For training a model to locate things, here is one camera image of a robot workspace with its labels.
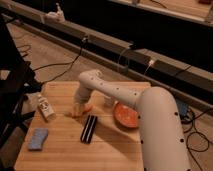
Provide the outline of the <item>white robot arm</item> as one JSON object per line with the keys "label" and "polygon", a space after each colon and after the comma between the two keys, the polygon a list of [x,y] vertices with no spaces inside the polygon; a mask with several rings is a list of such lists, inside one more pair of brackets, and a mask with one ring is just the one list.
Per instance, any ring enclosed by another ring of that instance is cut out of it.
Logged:
{"label": "white robot arm", "polygon": [[78,80],[75,103],[87,103],[96,90],[139,114],[142,171],[191,171],[177,104],[168,90],[158,86],[144,91],[122,87],[103,80],[100,70],[82,72]]}

